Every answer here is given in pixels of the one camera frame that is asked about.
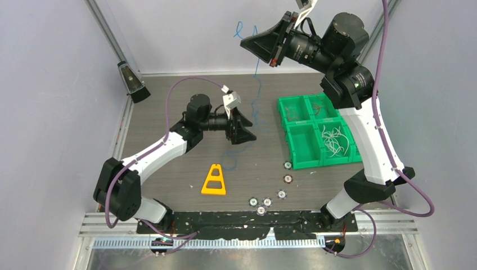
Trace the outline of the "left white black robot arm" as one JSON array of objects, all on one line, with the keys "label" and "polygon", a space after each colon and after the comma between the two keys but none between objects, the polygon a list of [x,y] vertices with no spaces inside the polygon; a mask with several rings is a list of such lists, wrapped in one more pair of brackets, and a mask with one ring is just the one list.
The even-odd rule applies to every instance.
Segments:
[{"label": "left white black robot arm", "polygon": [[141,186],[145,180],[168,162],[192,150],[203,139],[205,131],[224,131],[233,145],[257,138],[248,130],[253,126],[252,122],[237,108],[240,96],[228,92],[222,100],[224,112],[219,114],[212,111],[207,95],[193,95],[182,118],[161,139],[123,160],[107,159],[93,199],[120,221],[143,219],[151,222],[158,232],[168,232],[173,224],[172,211],[162,202],[142,195]]}]

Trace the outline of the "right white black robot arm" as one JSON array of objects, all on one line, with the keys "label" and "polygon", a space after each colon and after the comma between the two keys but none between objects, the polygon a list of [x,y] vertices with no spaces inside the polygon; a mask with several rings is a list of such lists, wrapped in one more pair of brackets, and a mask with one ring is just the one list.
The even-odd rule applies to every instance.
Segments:
[{"label": "right white black robot arm", "polygon": [[275,26],[244,38],[240,45],[271,67],[289,58],[323,74],[323,92],[349,127],[363,163],[320,210],[323,227],[335,231],[358,206],[387,200],[415,171],[397,157],[389,158],[394,149],[381,140],[387,132],[372,96],[375,80],[357,60],[369,40],[363,21],[352,13],[338,13],[323,36],[314,30],[306,33],[302,26],[298,14],[288,11]]}]

